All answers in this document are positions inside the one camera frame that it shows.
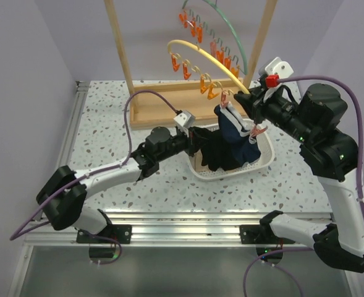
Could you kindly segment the beige underwear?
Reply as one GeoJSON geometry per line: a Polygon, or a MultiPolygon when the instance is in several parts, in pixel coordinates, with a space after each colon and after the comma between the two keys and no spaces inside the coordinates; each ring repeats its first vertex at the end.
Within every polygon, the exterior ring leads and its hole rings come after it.
{"type": "Polygon", "coordinates": [[[192,163],[193,165],[193,169],[196,171],[196,172],[201,172],[203,171],[205,168],[202,167],[202,158],[200,156],[196,156],[194,158],[194,161],[192,163]]]}

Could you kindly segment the black sock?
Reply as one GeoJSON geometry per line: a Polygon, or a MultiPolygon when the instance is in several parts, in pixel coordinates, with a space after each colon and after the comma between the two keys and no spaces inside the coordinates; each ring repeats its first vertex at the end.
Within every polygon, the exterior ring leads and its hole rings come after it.
{"type": "Polygon", "coordinates": [[[223,139],[221,131],[211,131],[207,128],[196,127],[195,137],[200,145],[202,166],[207,166],[210,171],[232,170],[234,159],[229,151],[229,144],[223,139]]]}

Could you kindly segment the yellow clip hanger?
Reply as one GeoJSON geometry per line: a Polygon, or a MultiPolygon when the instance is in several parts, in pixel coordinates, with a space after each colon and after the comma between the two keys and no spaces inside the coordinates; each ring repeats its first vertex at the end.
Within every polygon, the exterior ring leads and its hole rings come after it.
{"type": "Polygon", "coordinates": [[[180,45],[193,50],[199,54],[201,58],[205,58],[207,61],[216,66],[236,87],[238,87],[238,90],[242,91],[243,93],[250,93],[248,88],[240,81],[235,71],[232,72],[221,61],[200,48],[199,44],[193,44],[185,40],[171,40],[167,44],[167,52],[171,57],[172,70],[177,72],[181,69],[184,80],[189,80],[193,73],[198,75],[200,79],[198,81],[199,91],[202,95],[206,94],[208,100],[213,100],[214,98],[220,96],[221,101],[224,102],[228,96],[234,94],[234,91],[229,88],[225,88],[219,80],[213,80],[207,72],[202,72],[197,65],[192,64],[188,59],[184,59],[179,53],[173,51],[173,45],[180,45]]]}

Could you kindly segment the green clip hanger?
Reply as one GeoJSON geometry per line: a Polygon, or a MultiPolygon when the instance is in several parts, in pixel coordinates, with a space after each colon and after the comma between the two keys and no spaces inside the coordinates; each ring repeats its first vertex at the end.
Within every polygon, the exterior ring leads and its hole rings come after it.
{"type": "MultiPolygon", "coordinates": [[[[247,57],[246,57],[246,54],[245,54],[244,47],[242,45],[242,42],[241,42],[237,32],[235,31],[235,28],[232,26],[230,20],[226,17],[226,15],[223,13],[223,11],[220,10],[220,8],[217,6],[217,4],[215,2],[208,1],[208,0],[203,0],[203,2],[207,3],[207,5],[212,7],[218,13],[220,18],[222,18],[222,20],[227,25],[228,29],[231,31],[231,34],[234,37],[234,41],[235,41],[235,43],[236,43],[236,45],[237,45],[237,47],[239,49],[239,52],[240,52],[240,56],[234,55],[232,57],[232,60],[235,61],[237,66],[239,66],[239,58],[241,58],[241,60],[243,62],[243,69],[241,70],[241,73],[249,74],[248,62],[247,62],[247,57]]],[[[180,21],[183,23],[184,27],[194,25],[195,27],[194,27],[193,31],[195,32],[195,36],[197,37],[198,36],[197,35],[197,33],[198,33],[197,23],[193,23],[193,21],[195,20],[196,22],[201,24],[201,26],[203,27],[203,30],[208,35],[213,37],[213,39],[215,40],[215,42],[217,44],[222,45],[222,39],[221,39],[221,37],[216,36],[216,32],[214,31],[214,29],[211,28],[211,30],[209,30],[207,22],[200,23],[201,18],[200,18],[199,14],[194,13],[194,11],[191,8],[188,9],[188,12],[186,11],[187,3],[188,3],[188,0],[185,0],[183,5],[182,5],[183,13],[179,15],[180,21]]]]}

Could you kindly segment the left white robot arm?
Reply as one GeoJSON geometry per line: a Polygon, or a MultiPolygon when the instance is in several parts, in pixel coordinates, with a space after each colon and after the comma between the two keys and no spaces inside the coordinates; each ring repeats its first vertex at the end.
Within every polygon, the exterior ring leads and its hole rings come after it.
{"type": "Polygon", "coordinates": [[[192,156],[208,142],[203,129],[176,130],[173,136],[166,127],[156,127],[122,161],[90,170],[58,168],[36,197],[49,224],[56,231],[74,227],[99,243],[116,238],[115,227],[100,209],[85,206],[87,198],[114,186],[149,178],[159,164],[181,152],[192,156]]]}

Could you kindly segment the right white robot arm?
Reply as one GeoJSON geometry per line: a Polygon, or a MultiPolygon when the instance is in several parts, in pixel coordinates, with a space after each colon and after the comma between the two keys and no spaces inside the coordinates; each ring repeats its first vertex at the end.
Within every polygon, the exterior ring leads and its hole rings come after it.
{"type": "Polygon", "coordinates": [[[274,210],[260,220],[258,243],[289,239],[313,249],[328,266],[364,272],[364,214],[358,173],[358,145],[337,125],[347,110],[340,93],[326,84],[308,87],[294,104],[262,87],[234,95],[255,123],[269,121],[300,144],[300,155],[321,183],[335,221],[310,223],[274,210]]]}

